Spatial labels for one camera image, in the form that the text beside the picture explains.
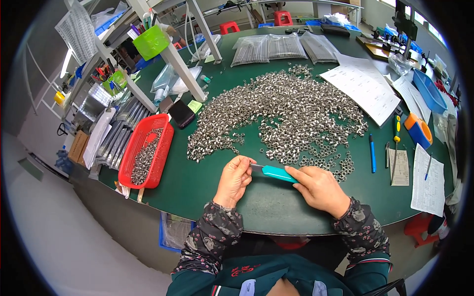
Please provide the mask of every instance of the cardboard box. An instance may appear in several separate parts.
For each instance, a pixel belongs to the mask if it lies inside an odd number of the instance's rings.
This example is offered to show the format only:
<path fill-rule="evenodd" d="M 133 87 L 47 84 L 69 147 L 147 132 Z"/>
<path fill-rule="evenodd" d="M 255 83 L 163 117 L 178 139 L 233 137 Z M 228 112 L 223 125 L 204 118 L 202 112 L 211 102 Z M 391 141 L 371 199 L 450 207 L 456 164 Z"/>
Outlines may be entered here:
<path fill-rule="evenodd" d="M 85 147 L 87 147 L 88 141 L 89 136 L 85 132 L 77 132 L 76 137 L 74 138 L 74 142 L 71 145 L 69 153 L 67 154 L 67 157 L 72 162 L 77 162 L 85 166 L 84 159 L 82 158 L 82 156 L 84 155 Z"/>
<path fill-rule="evenodd" d="M 331 4 L 331 14 L 335 14 L 336 12 L 339 12 L 340 14 L 343 14 L 347 17 L 349 14 L 349 8 L 347 6 Z"/>

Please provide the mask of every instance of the person's right hand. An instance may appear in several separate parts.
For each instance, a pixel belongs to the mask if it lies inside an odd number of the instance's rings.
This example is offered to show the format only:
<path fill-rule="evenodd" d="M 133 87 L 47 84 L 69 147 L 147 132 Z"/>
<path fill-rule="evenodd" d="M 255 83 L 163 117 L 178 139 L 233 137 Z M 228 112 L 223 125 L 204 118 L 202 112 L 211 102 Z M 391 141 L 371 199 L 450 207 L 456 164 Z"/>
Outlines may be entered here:
<path fill-rule="evenodd" d="M 285 171 L 299 183 L 293 184 L 313 208 L 341 218 L 349 209 L 351 199 L 344 194 L 330 171 L 318 167 L 302 167 L 299 170 L 285 166 Z"/>

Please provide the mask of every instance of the screwdriver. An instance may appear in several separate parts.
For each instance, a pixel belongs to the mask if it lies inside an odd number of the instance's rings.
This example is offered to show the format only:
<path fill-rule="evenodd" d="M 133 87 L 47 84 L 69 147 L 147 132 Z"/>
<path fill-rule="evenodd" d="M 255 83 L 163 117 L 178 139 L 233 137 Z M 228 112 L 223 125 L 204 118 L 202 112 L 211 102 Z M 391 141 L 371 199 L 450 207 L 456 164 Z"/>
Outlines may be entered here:
<path fill-rule="evenodd" d="M 393 177 L 395 176 L 395 165 L 397 164 L 397 151 L 398 151 L 398 142 L 400 142 L 400 116 L 395 115 L 393 118 L 393 133 L 395 136 L 393 140 L 395 141 L 395 157 L 393 158 L 393 168 L 392 168 L 392 180 L 390 180 L 390 185 L 393 184 Z"/>

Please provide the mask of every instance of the blue pen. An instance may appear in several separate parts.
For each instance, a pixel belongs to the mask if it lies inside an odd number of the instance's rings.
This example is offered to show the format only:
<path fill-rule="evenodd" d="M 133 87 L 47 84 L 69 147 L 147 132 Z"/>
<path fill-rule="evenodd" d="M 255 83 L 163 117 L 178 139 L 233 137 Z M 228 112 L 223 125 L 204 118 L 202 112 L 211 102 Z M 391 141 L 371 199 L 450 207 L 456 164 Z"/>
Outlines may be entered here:
<path fill-rule="evenodd" d="M 375 164 L 375 150 L 374 150 L 374 140 L 372 139 L 372 134 L 369 135 L 370 141 L 370 158 L 372 160 L 372 174 L 377 170 L 377 165 Z"/>
<path fill-rule="evenodd" d="M 426 179 L 428 179 L 428 172 L 429 172 L 429 167 L 431 165 L 431 159 L 433 158 L 433 152 L 431 153 L 431 155 L 429 156 L 429 161 L 428 161 L 428 168 L 426 169 L 426 175 L 425 175 L 425 181 Z"/>

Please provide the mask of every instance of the hand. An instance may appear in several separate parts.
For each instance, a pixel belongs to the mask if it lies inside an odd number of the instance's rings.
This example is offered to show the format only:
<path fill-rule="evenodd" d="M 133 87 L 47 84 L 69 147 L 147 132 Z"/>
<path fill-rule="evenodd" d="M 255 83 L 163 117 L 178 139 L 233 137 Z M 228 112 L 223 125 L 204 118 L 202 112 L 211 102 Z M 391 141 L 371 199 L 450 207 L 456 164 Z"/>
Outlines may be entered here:
<path fill-rule="evenodd" d="M 245 188 L 252 182 L 252 167 L 257 163 L 253 159 L 238 155 L 222 170 L 219 186 L 213 201 L 221 206 L 234 208 L 242 198 Z"/>
<path fill-rule="evenodd" d="M 299 170 L 285 166 L 285 171 L 299 183 L 293 184 L 313 208 L 341 218 L 349 209 L 351 199 L 344 194 L 330 171 L 318 167 L 302 167 Z"/>

